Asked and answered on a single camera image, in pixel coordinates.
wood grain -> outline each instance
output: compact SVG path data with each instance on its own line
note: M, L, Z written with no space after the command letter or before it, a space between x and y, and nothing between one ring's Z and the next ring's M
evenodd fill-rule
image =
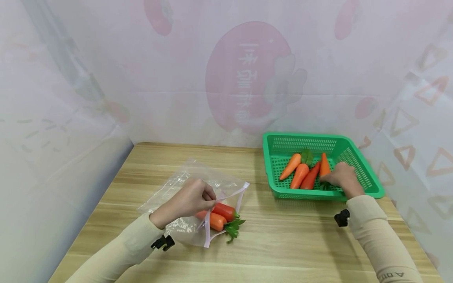
M333 220L344 204L274 199L262 149L152 143L134 147L50 282L64 282L120 234L139 216L136 209L189 158L251 183L240 237L226 245L227 237L219 236L209 249L176 244L168 252L155 251L118 282L377 282L349 229ZM378 202L424 281L443 282L390 199Z

white backdrop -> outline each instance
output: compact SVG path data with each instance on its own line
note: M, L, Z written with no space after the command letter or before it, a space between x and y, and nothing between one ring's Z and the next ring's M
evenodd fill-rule
M70 37L36 4L0 1L5 283L48 281L132 148Z

beige sleeve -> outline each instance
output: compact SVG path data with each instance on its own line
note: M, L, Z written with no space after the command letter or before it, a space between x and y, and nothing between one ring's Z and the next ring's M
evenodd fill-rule
M151 245L164 234L145 213L112 242L90 257L66 282L112 283L129 267L140 264L153 252Z
M347 201L349 226L380 283L422 283L414 261L387 222L387 215L370 196Z

left hand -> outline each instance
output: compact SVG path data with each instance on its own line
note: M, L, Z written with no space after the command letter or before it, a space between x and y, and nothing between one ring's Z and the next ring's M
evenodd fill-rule
M166 203L149 216L157 228L163 229L174 220L193 216L203 210L210 210L216 204L216 194L211 186L201 179L189 179Z

ziplock bag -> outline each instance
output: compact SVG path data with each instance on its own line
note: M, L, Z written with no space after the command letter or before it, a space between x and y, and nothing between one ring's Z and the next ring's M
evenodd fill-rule
M166 203L184 183L189 179L202 179L208 183L216 193L217 201L236 208L239 212L242 196L249 183L233 176L210 168L195 159L186 161L179 170L155 193L145 204L137 210L140 214L154 212L159 206ZM211 240L225 231L217 232L209 228L209 213L203 221L194 216L181 217L166 227L166 235L189 245L209 248Z

